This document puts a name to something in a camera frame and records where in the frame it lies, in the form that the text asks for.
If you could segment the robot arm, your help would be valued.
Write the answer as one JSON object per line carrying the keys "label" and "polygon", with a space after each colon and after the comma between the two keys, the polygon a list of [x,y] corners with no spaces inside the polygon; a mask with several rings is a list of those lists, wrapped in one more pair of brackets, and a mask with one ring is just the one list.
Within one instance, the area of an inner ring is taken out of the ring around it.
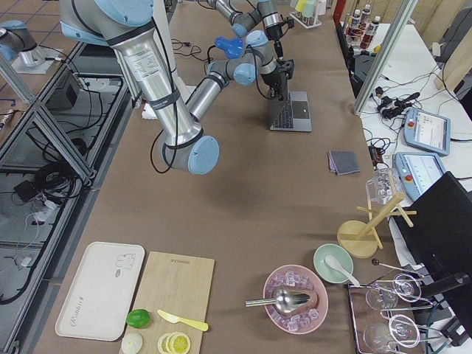
{"label": "robot arm", "polygon": [[124,58],[145,99],[163,127],[152,148],[169,167],[192,174],[209,173],[217,164],[219,145],[204,134],[201,119],[233,80],[250,86],[261,77],[270,90],[266,99],[285,102],[294,62],[283,57],[284,21],[272,1],[259,1],[257,8],[240,13],[227,1],[210,1],[243,38],[242,55],[215,60],[194,91],[180,83],[173,61],[167,16],[163,1],[61,1],[63,34],[76,41],[108,46]]}
{"label": "robot arm", "polygon": [[292,18],[284,18],[273,1],[258,1],[254,8],[247,13],[236,10],[229,1],[208,0],[208,5],[217,10],[230,24],[234,34],[243,38],[248,35],[259,23],[263,24],[266,37],[274,42],[277,58],[284,57],[281,38],[285,35],[283,26],[288,29],[294,27]]}

